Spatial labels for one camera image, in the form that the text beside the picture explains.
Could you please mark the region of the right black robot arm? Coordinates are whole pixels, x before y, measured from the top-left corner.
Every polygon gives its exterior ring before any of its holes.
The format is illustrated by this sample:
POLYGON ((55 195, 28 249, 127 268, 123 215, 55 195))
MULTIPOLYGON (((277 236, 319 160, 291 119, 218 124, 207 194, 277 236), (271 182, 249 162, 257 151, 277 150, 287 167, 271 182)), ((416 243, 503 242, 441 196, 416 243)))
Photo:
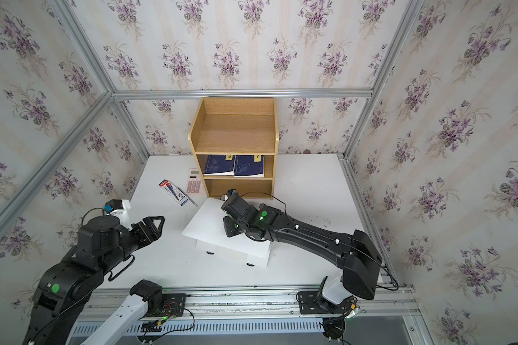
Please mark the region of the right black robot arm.
POLYGON ((227 191, 221 210, 227 237, 240 234, 254 242, 279 242, 322 257, 341 270, 338 279, 324 283, 323 299, 338 304, 355 296, 375 298, 382 258, 371 238, 361 230, 352 234, 329 231, 299 221, 266 204, 254 207, 235 189, 227 191))

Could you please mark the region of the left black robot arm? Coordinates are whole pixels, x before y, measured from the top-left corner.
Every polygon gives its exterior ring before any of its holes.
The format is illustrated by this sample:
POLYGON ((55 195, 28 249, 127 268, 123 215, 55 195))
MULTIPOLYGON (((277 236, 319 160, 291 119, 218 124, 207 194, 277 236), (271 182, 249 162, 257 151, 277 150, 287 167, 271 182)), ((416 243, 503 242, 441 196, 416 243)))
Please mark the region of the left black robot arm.
POLYGON ((23 343, 65 344, 93 291, 130 267, 134 252, 159 240, 164 224, 164 216, 145 217, 130 229, 116 216, 84 224, 77 245, 41 277, 23 343))

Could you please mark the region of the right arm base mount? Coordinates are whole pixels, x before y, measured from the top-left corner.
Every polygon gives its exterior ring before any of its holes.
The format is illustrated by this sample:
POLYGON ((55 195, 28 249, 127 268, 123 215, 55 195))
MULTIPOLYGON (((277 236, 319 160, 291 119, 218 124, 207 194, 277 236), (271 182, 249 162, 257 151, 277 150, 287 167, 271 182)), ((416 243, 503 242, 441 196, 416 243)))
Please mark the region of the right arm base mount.
POLYGON ((315 292, 298 291, 296 302, 301 315, 325 315, 320 323, 325 338, 349 344, 344 339, 347 320, 363 310, 358 305, 358 299, 343 287, 340 279, 339 275, 325 276, 315 292))

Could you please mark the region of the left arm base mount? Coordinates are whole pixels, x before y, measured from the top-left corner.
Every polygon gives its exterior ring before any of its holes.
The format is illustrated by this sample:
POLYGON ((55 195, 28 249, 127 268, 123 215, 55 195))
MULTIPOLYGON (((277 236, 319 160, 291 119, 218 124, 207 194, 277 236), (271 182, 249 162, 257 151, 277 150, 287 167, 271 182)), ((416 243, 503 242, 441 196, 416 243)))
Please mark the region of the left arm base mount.
POLYGON ((154 321, 147 321, 141 326, 141 332, 162 332, 162 326, 167 320, 180 317, 184 314, 187 294, 185 293, 164 293, 163 287, 149 280, 141 280, 130 290, 131 296, 140 296, 146 303, 148 311, 145 318, 155 318, 154 321))

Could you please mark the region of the white laptop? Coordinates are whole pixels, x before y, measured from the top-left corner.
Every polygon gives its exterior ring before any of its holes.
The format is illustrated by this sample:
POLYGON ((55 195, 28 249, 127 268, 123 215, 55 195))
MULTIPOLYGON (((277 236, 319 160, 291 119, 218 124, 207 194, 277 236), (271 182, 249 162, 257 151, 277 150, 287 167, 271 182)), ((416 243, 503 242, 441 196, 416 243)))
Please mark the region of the white laptop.
POLYGON ((227 215, 221 210, 222 205, 223 202, 218 199, 207 198, 182 234, 194 239, 200 250, 255 267, 267 267, 271 243, 247 238, 231 222, 225 225, 227 215))

